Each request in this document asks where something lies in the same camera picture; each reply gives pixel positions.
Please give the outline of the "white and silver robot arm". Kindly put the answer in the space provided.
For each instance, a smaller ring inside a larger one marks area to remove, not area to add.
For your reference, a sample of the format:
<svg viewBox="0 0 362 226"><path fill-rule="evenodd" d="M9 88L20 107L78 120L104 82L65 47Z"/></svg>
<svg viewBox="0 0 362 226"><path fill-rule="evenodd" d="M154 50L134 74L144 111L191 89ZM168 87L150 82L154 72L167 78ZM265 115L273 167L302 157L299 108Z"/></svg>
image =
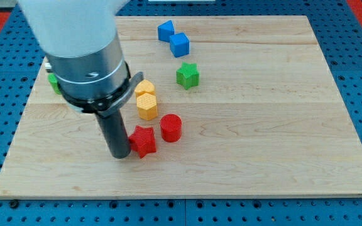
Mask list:
<svg viewBox="0 0 362 226"><path fill-rule="evenodd" d="M118 36L115 15L126 3L18 0L63 98L75 110L96 116L118 159L131 151L120 109L143 80L143 73L131 74Z"/></svg>

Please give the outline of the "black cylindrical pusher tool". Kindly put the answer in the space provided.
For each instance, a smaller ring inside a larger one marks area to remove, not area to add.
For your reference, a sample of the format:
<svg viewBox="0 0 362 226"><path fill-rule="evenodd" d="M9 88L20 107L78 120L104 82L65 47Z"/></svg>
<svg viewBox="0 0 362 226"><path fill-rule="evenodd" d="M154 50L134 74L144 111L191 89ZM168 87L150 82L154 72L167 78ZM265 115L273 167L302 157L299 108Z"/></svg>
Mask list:
<svg viewBox="0 0 362 226"><path fill-rule="evenodd" d="M109 116L97 114L96 118L112 157L126 158L131 148L121 112L117 110Z"/></svg>

